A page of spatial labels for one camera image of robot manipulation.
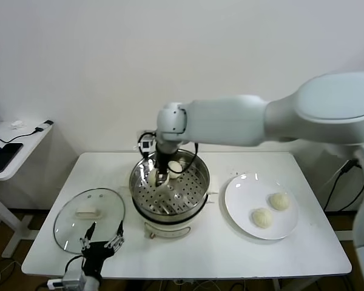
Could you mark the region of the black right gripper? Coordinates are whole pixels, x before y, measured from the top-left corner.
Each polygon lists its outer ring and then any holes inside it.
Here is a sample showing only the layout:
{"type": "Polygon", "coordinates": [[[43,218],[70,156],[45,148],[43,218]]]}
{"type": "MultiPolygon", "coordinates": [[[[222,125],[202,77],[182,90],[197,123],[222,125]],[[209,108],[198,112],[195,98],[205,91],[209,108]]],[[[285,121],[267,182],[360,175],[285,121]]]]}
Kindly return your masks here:
{"type": "Polygon", "coordinates": [[[167,184],[169,181],[168,163],[170,161],[170,154],[166,154],[163,152],[156,152],[156,168],[158,169],[157,173],[157,185],[162,186],[167,184]]]}

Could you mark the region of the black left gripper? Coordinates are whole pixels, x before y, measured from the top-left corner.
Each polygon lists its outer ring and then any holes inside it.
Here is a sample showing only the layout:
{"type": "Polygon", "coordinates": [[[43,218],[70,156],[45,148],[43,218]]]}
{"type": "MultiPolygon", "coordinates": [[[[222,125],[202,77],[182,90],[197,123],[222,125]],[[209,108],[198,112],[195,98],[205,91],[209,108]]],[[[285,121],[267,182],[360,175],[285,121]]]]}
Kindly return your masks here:
{"type": "Polygon", "coordinates": [[[85,258],[83,271],[86,276],[100,276],[104,261],[114,255],[124,243],[123,221],[120,222],[115,236],[106,241],[90,242],[95,231],[96,222],[86,230],[80,238],[81,253],[85,258]]]}

